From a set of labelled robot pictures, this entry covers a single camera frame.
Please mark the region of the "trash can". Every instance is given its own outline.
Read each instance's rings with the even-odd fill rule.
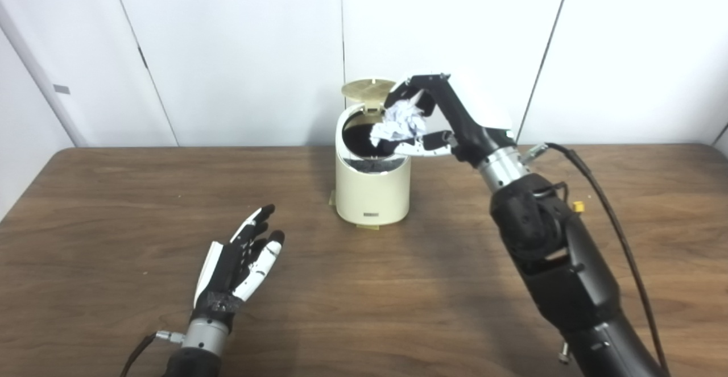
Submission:
[[[382,226],[409,212],[410,157],[383,154],[369,141],[394,84],[367,79],[341,89],[349,100],[361,102],[346,108],[336,125],[336,211],[344,221]]]

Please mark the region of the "trash can lid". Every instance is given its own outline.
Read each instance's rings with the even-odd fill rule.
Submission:
[[[367,78],[348,82],[341,94],[353,102],[384,102],[395,82],[382,78]]]

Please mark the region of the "white wall panel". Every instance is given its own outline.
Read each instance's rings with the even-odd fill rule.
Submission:
[[[346,80],[467,68],[517,129],[559,1],[343,0]]]
[[[728,119],[728,0],[566,0],[523,143],[712,143]]]
[[[715,143],[715,147],[720,152],[723,152],[723,155],[728,157],[728,134],[723,134],[723,136],[718,140],[718,142]]]
[[[0,31],[0,221],[50,157],[71,146],[68,135]]]
[[[122,0],[182,146],[333,142],[340,0]]]
[[[0,0],[0,23],[57,94],[68,128],[87,146],[174,146],[119,0]]]

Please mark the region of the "silver metal cylinder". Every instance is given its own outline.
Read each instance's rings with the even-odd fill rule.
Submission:
[[[182,347],[196,347],[220,357],[228,334],[229,330],[224,323],[212,319],[195,319],[189,323]]]
[[[518,178],[531,173],[520,161],[520,152],[516,147],[500,148],[478,165],[492,193],[512,183]]]

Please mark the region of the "black cable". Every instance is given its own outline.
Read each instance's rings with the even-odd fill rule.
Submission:
[[[622,225],[619,224],[617,214],[614,213],[614,209],[612,209],[611,204],[609,204],[609,201],[604,194],[604,191],[601,189],[601,186],[599,186],[599,183],[596,181],[594,175],[592,175],[591,170],[589,169],[589,167],[587,167],[587,164],[582,161],[582,159],[577,155],[574,150],[559,146],[559,144],[553,144],[552,142],[547,142],[546,145],[549,148],[553,148],[554,150],[564,154],[564,156],[566,156],[567,159],[569,159],[569,161],[571,161],[572,164],[574,164],[574,166],[579,169],[579,171],[582,173],[582,175],[584,175],[587,181],[589,181],[592,188],[594,188],[594,192],[596,192],[596,195],[598,196],[601,205],[604,207],[604,211],[606,211],[606,214],[609,216],[609,221],[611,221],[612,226],[614,226],[614,231],[617,232],[619,244],[622,245],[624,257],[627,258],[627,264],[630,266],[630,271],[632,271],[632,277],[634,277],[635,284],[637,284],[637,291],[639,292],[639,297],[640,300],[642,300],[642,306],[644,307],[644,312],[647,316],[647,324],[650,326],[650,333],[652,333],[652,342],[655,344],[657,359],[658,361],[660,361],[660,366],[663,368],[663,370],[665,370],[666,374],[670,375],[670,370],[668,369],[668,361],[665,358],[665,351],[663,351],[663,344],[662,342],[660,342],[660,334],[657,332],[657,322],[655,322],[655,315],[652,312],[650,298],[647,297],[647,289],[645,289],[644,283],[642,282],[642,277],[640,276],[639,270],[637,269],[637,262],[635,262],[634,255],[632,254],[632,249],[630,248],[629,242],[627,242],[627,237],[626,235],[624,235]]]
[[[127,372],[129,372],[129,368],[134,364],[134,361],[139,357],[139,354],[144,351],[153,341],[156,337],[156,333],[151,333],[150,335],[144,336],[144,338],[139,342],[139,345],[136,346],[136,349],[132,351],[132,354],[129,354],[129,359],[127,360],[127,364],[124,364],[124,369],[122,370],[122,374],[120,374],[119,377],[126,377]]]

